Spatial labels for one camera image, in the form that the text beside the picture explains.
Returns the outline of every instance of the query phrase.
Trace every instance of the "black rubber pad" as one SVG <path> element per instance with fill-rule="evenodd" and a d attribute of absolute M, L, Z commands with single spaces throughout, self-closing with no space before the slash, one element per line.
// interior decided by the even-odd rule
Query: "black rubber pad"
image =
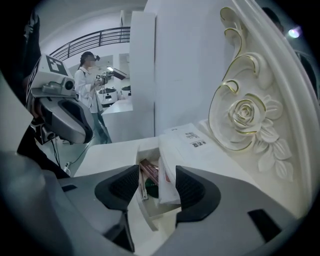
<path fill-rule="evenodd" d="M 281 229 L 263 209 L 252 210 L 248 214 L 266 243 L 281 232 Z"/>
<path fill-rule="evenodd" d="M 176 166 L 175 187 L 179 193 L 182 211 L 176 215 L 179 222 L 197 222 L 211 214 L 219 205 L 221 193 L 211 181 Z"/>
<path fill-rule="evenodd" d="M 139 165 L 101 181 L 94 190 L 96 198 L 107 208 L 127 211 L 139 185 Z"/>

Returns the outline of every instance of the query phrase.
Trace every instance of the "metal railing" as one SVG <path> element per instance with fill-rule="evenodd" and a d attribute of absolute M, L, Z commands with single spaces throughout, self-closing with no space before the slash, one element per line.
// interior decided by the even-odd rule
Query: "metal railing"
<path fill-rule="evenodd" d="M 100 30 L 72 40 L 56 49 L 50 56 L 64 61 L 71 56 L 100 46 L 128 43 L 130 41 L 130 27 L 114 27 Z"/>

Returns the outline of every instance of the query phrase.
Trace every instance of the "white wall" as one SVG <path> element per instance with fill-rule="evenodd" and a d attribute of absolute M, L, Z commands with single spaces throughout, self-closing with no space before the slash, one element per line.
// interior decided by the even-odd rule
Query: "white wall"
<path fill-rule="evenodd" d="M 70 24 L 59 30 L 55 36 L 49 36 L 40 42 L 41 52 L 51 54 L 59 47 L 87 34 L 119 27 L 120 12 L 107 13 Z"/>
<path fill-rule="evenodd" d="M 220 21 L 225 6 L 232 7 L 231 0 L 148 1 L 144 11 L 156 13 L 156 136 L 167 128 L 208 118 L 234 51 Z"/>
<path fill-rule="evenodd" d="M 154 53 L 155 14 L 134 11 L 130 35 L 130 83 L 136 131 L 140 138 L 155 135 Z"/>
<path fill-rule="evenodd" d="M 40 17 L 40 42 L 82 20 L 121 10 L 143 10 L 147 0 L 42 0 L 36 7 Z"/>

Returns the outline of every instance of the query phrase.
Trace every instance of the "rice cooker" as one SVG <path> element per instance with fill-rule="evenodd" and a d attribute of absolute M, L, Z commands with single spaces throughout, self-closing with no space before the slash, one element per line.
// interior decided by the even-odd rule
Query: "rice cooker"
<path fill-rule="evenodd" d="M 107 108 L 118 100 L 118 92 L 114 87 L 101 89 L 98 92 L 98 98 L 102 107 Z"/>
<path fill-rule="evenodd" d="M 131 96 L 131 85 L 121 88 L 121 94 L 125 99 L 128 99 Z"/>

